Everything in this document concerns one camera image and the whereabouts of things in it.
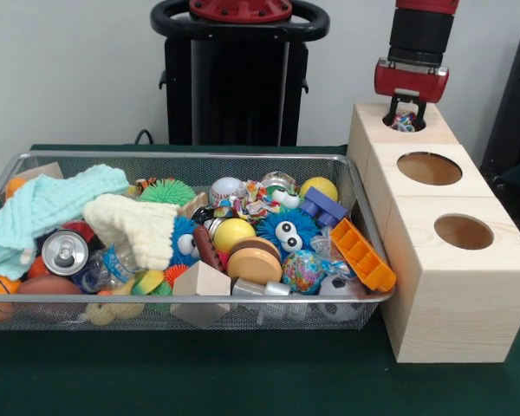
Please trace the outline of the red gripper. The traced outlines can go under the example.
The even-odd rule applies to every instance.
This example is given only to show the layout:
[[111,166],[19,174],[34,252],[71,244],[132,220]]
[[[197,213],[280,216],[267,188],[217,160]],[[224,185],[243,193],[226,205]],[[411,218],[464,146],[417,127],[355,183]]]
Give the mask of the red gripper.
[[427,102],[441,100],[449,79],[448,67],[416,66],[387,59],[379,59],[374,72],[374,89],[377,94],[392,96],[387,115],[382,119],[390,127],[395,120],[401,94],[418,97],[416,127],[425,128]]

